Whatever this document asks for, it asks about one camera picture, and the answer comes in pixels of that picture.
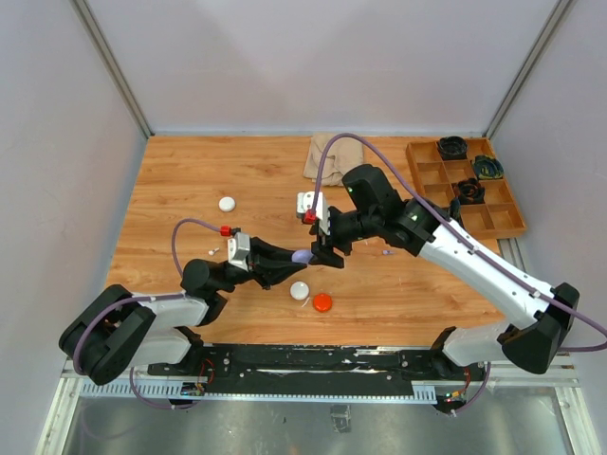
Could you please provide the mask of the purple charging case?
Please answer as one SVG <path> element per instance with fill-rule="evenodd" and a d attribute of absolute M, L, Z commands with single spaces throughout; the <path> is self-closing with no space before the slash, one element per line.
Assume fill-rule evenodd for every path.
<path fill-rule="evenodd" d="M 314 253 L 309 249 L 299 249 L 291 255 L 291 261 L 297 264 L 310 264 L 314 258 Z"/>

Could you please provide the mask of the orange earbud charging case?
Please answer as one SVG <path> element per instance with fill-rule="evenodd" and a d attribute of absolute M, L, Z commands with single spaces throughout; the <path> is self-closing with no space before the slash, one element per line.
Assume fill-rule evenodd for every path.
<path fill-rule="evenodd" d="M 332 309 L 333 300 L 329 294 L 320 293 L 313 298 L 313 307 L 321 313 L 328 312 Z"/>

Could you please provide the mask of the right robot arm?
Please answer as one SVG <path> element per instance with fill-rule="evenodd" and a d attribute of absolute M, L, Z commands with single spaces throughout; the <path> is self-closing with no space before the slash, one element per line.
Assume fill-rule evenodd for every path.
<path fill-rule="evenodd" d="M 450 379 L 476 362 L 508 360 L 528 373 L 543 374 L 567 336 L 579 292 L 568 283 L 552 286 L 526 274 L 473 239 L 425 199 L 404 200 L 383 170 L 363 164 L 345 176 L 354 203 L 342 212 L 322 193 L 301 192 L 296 213 L 316 240 L 312 264 L 335 268 L 356 241 L 372 237 L 437 264 L 475 289 L 505 321 L 471 329 L 451 327 L 433 344 L 430 367 Z"/>

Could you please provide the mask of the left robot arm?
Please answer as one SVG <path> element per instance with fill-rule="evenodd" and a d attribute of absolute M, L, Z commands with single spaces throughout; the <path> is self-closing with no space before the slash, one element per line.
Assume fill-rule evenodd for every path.
<path fill-rule="evenodd" d="M 256 282 L 269 289 L 311 260 L 308 249 L 279 248 L 238 233 L 228 241 L 225 261 L 188 261 L 178 292 L 146 295 L 121 284 L 108 286 L 63 331 L 59 348 L 76 373 L 97 385 L 152 364 L 169 364 L 185 375 L 196 373 L 203 352 L 189 328 L 217 320 L 227 294 L 238 285 Z"/>

